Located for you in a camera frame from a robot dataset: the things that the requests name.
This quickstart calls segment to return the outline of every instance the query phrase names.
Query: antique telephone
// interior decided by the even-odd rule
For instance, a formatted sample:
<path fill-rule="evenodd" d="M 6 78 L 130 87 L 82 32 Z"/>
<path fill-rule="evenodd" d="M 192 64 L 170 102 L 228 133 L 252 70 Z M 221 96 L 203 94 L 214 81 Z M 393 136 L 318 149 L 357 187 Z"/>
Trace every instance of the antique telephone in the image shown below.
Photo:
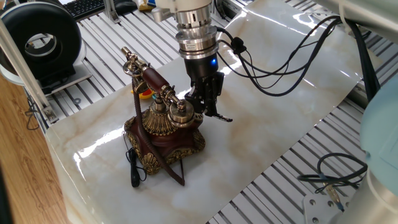
<path fill-rule="evenodd" d="M 132 77 L 137 114 L 124 124 L 133 150 L 147 174 L 156 174 L 163 168 L 179 184 L 185 185 L 182 163 L 182 177 L 170 165 L 205 148 L 205 139 L 198 130 L 203 115 L 195 113 L 188 101 L 178 99 L 174 88 L 136 54 L 126 47 L 122 52 L 127 58 L 123 71 Z M 148 88 L 155 92 L 156 98 L 141 112 L 139 94 Z"/>

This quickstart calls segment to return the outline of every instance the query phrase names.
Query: marble surface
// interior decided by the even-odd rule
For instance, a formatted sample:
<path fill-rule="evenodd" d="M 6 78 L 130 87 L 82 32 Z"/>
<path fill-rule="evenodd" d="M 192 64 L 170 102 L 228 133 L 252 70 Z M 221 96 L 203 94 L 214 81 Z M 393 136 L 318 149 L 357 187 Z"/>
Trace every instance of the marble surface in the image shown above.
<path fill-rule="evenodd" d="M 307 14 L 282 1 L 257 0 L 227 29 L 245 41 L 255 65 L 274 70 L 314 25 Z M 320 31 L 308 43 L 319 36 Z M 290 68 L 304 64 L 311 50 L 299 51 Z M 242 72 L 227 47 L 220 46 L 220 52 Z M 206 148 L 183 160 L 184 187 L 164 170 L 148 176 L 139 188 L 131 187 L 123 141 L 123 124 L 135 115 L 129 86 L 50 127 L 46 139 L 72 223 L 205 223 L 338 105 L 361 76 L 354 39 L 339 30 L 329 36 L 305 80 L 287 96 L 263 95 L 222 63 L 220 70 L 226 78 L 218 111 L 234 121 L 205 117 L 200 131 Z M 176 85 L 179 97 L 189 91 L 182 59 L 158 72 Z M 288 89 L 297 77 L 284 77 L 270 91 Z M 142 109 L 149 104 L 142 100 Z M 179 173 L 178 164 L 173 168 Z"/>

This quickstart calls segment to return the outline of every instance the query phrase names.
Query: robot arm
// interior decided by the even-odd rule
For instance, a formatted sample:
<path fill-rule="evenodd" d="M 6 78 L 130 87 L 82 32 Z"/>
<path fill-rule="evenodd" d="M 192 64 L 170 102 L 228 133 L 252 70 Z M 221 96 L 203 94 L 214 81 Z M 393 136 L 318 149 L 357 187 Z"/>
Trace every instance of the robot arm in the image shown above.
<path fill-rule="evenodd" d="M 217 72 L 217 28 L 211 26 L 211 0 L 158 0 L 156 4 L 152 14 L 157 22 L 174 16 L 178 23 L 176 39 L 192 88 L 185 99 L 196 113 L 231 122 L 232 119 L 218 114 L 216 109 L 224 74 Z"/>

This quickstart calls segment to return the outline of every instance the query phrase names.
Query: black wire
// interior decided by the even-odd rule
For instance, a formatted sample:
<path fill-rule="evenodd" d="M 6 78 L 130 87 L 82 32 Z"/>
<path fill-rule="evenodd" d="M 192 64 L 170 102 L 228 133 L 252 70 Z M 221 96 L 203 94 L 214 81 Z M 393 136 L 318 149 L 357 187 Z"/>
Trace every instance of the black wire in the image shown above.
<path fill-rule="evenodd" d="M 127 160 L 129 161 L 129 163 L 131 165 L 131 171 L 130 171 L 131 185 L 132 185 L 132 187 L 138 187 L 139 186 L 139 181 L 145 181 L 147 179 L 147 172 L 142 167 L 138 167 L 137 166 L 137 154 L 134 151 L 133 147 L 129 148 L 129 146 L 127 146 L 126 135 L 125 134 L 123 135 L 123 139 L 124 139 L 124 143 L 125 143 L 126 148 L 127 148 L 126 158 L 127 158 Z M 144 173 L 145 173 L 144 180 L 141 179 L 137 169 L 141 169 L 141 170 L 144 171 Z"/>
<path fill-rule="evenodd" d="M 325 175 L 325 179 L 322 179 L 319 175 L 319 174 L 323 173 L 321 166 L 322 166 L 323 161 L 329 157 L 345 157 L 347 159 L 351 159 L 352 161 L 358 163 L 359 165 L 362 166 L 362 168 L 360 168 L 360 170 L 353 172 L 350 175 L 346 175 L 343 177 L 332 177 L 332 176 Z M 354 156 L 343 154 L 343 153 L 330 153 L 330 154 L 327 154 L 319 159 L 318 164 L 317 164 L 317 173 L 318 174 L 300 175 L 297 177 L 297 179 L 300 181 L 304 181 L 304 182 L 326 183 L 327 184 L 326 186 L 323 186 L 323 187 L 320 187 L 319 189 L 317 189 L 315 191 L 315 193 L 319 193 L 319 192 L 323 191 L 328 185 L 332 185 L 334 187 L 352 186 L 352 188 L 358 189 L 358 184 L 363 180 L 363 177 L 361 177 L 356 182 L 350 182 L 350 180 L 353 178 L 359 177 L 360 175 L 365 173 L 367 171 L 367 169 L 368 169 L 368 165 L 365 162 L 357 159 Z"/>
<path fill-rule="evenodd" d="M 29 131 L 34 131 L 34 130 L 38 129 L 40 126 L 37 125 L 37 127 L 35 127 L 35 128 L 30 128 L 29 125 L 30 125 L 30 122 L 32 121 L 32 118 L 34 117 L 34 113 L 38 113 L 38 111 L 35 110 L 36 103 L 33 100 L 32 96 L 27 97 L 27 103 L 29 105 L 29 109 L 28 109 L 28 111 L 25 111 L 25 116 L 29 117 L 29 119 L 27 120 L 26 128 Z"/>
<path fill-rule="evenodd" d="M 379 91 L 380 83 L 379 80 L 377 79 L 376 72 L 374 71 L 372 61 L 368 54 L 368 48 L 366 47 L 365 41 L 362 38 L 361 31 L 359 31 L 358 26 L 354 22 L 347 20 L 347 24 L 353 31 L 356 43 L 358 45 L 359 57 L 361 59 L 363 80 L 365 83 L 366 96 L 368 98 L 368 101 L 370 102 L 373 99 L 373 97 L 376 95 L 377 91 Z"/>
<path fill-rule="evenodd" d="M 329 20 L 332 20 L 332 19 L 335 19 L 335 20 L 338 19 L 338 20 L 340 21 L 339 23 L 341 23 L 341 20 L 340 20 L 340 17 L 339 17 L 339 16 L 330 16 L 330 17 L 327 17 L 326 19 L 320 21 L 320 22 L 319 22 L 319 23 L 318 23 L 318 24 L 317 24 L 305 37 L 304 37 L 304 39 L 303 39 L 303 40 L 301 41 L 301 43 L 297 46 L 297 48 L 290 54 L 288 61 L 286 61 L 285 64 L 283 64 L 283 66 L 281 66 L 281 67 L 280 67 L 279 69 L 277 69 L 276 71 L 274 71 L 274 72 L 268 72 L 268 71 L 262 70 L 262 69 L 257 68 L 257 67 L 254 67 L 254 69 L 256 69 L 257 71 L 262 72 L 262 73 L 266 73 L 266 74 L 270 74 L 270 75 L 278 75 L 278 72 L 281 71 L 281 70 L 288 64 L 288 62 L 294 57 L 294 55 L 295 55 L 295 54 L 297 53 L 297 51 L 302 47 L 302 45 L 304 44 L 304 42 L 311 36 L 311 34 L 312 34 L 315 30 L 317 30 L 322 24 L 324 24 L 326 21 L 329 21 Z M 228 38 L 229 38 L 231 41 L 233 41 L 232 35 L 231 35 L 228 31 L 226 31 L 224 28 L 217 27 L 217 31 L 226 34 L 226 35 L 228 36 Z M 308 63 L 305 64 L 305 65 L 303 65 L 302 67 L 300 67 L 300 68 L 294 70 L 294 71 L 289 72 L 289 73 L 296 73 L 296 72 L 299 72 L 299 71 L 303 70 L 306 66 L 308 66 Z"/>

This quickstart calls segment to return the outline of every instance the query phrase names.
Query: black computer keyboard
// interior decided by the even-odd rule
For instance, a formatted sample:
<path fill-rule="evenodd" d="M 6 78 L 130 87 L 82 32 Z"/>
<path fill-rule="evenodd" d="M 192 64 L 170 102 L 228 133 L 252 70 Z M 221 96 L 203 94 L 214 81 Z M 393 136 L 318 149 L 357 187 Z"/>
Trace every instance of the black computer keyboard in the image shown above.
<path fill-rule="evenodd" d="M 101 11 L 105 6 L 103 0 L 76 0 L 64 4 L 63 8 L 77 20 Z"/>

